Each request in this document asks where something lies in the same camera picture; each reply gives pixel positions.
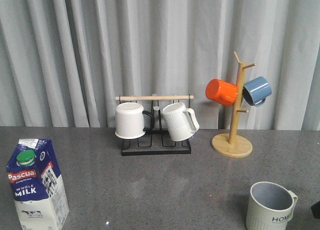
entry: green bottle cap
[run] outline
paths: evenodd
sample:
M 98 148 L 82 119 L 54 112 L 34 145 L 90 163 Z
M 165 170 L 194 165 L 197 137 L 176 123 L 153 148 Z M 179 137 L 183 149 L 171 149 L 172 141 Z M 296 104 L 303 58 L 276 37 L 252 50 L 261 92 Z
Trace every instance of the green bottle cap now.
M 22 151 L 18 154 L 18 156 L 16 156 L 16 160 L 20 166 L 30 166 L 36 161 L 35 151 L 32 149 Z

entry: blue mug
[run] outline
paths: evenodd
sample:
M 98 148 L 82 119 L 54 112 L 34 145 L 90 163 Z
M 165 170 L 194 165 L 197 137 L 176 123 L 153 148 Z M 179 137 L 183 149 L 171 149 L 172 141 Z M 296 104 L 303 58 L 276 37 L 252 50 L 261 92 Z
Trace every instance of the blue mug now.
M 242 96 L 251 106 L 259 107 L 272 94 L 270 83 L 259 76 L 243 85 Z

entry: orange mug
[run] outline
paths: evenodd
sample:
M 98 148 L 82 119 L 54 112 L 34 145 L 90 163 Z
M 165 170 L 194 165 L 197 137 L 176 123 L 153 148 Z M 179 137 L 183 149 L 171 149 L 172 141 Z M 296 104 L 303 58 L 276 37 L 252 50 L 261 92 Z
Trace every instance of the orange mug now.
M 215 78 L 206 86 L 205 96 L 223 106 L 230 106 L 237 99 L 238 87 L 235 84 Z

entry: granite countertop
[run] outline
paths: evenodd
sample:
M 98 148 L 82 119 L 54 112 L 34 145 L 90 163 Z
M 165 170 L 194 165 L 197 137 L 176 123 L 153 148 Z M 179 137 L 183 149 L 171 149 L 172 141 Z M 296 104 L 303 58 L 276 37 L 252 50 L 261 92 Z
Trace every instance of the granite countertop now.
M 250 187 L 269 181 L 298 197 L 287 230 L 320 229 L 320 132 L 239 130 L 252 154 L 230 158 L 200 129 L 191 154 L 122 156 L 114 128 L 0 127 L 0 229 L 21 229 L 6 164 L 18 139 L 52 139 L 69 205 L 64 230 L 245 230 Z

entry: black mug handle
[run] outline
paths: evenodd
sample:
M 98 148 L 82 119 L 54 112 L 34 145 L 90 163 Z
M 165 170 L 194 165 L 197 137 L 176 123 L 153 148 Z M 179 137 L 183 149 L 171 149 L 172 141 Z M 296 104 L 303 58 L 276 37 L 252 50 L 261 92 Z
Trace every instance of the black mug handle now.
M 151 112 L 146 111 L 146 110 L 143 110 L 142 114 L 148 115 L 151 118 L 151 126 L 143 128 L 144 132 L 150 131 L 151 129 L 153 129 L 155 127 L 155 116 Z

